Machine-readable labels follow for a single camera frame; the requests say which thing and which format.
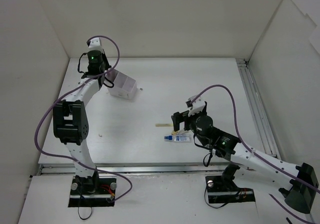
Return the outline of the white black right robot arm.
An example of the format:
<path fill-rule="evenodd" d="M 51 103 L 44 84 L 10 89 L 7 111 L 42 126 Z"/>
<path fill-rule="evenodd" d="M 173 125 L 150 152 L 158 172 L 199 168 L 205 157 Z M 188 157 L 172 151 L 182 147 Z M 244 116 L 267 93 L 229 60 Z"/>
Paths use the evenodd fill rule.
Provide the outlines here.
<path fill-rule="evenodd" d="M 183 123 L 184 129 L 190 130 L 200 142 L 197 145 L 199 148 L 266 175 L 279 184 L 279 192 L 289 207 L 309 214 L 316 193 L 319 192 L 314 168 L 307 163 L 288 163 L 245 145 L 239 137 L 214 127 L 206 107 L 207 103 L 202 102 L 197 109 L 174 113 L 171 116 L 174 131 L 178 131 Z"/>

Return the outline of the yellow highlighter pen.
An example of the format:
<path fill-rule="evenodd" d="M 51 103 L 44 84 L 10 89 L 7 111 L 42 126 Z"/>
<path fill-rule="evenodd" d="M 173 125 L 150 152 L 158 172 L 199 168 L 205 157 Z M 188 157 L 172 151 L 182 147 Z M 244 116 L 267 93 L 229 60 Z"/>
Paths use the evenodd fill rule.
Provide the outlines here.
<path fill-rule="evenodd" d="M 173 124 L 170 123 L 157 123 L 155 127 L 173 127 Z"/>

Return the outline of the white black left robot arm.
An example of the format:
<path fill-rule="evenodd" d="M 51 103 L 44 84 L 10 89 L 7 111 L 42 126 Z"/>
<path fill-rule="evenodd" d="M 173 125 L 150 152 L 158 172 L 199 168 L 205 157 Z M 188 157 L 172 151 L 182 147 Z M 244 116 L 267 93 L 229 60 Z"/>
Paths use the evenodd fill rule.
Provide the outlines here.
<path fill-rule="evenodd" d="M 104 50 L 91 50 L 87 71 L 83 74 L 77 90 L 67 94 L 53 108 L 53 133 L 63 143 L 73 158 L 76 168 L 75 181 L 90 194 L 100 187 L 96 165 L 92 161 L 87 145 L 89 123 L 86 105 L 102 87 L 104 72 L 110 66 Z"/>

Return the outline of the blue white correction pen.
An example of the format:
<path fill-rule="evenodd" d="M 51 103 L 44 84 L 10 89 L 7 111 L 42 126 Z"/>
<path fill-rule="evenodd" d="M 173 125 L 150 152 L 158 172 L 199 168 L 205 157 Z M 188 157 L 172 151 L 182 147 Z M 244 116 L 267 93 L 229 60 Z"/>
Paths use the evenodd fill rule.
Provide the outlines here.
<path fill-rule="evenodd" d="M 191 138 L 189 135 L 168 135 L 164 137 L 164 141 L 167 142 L 190 142 Z"/>

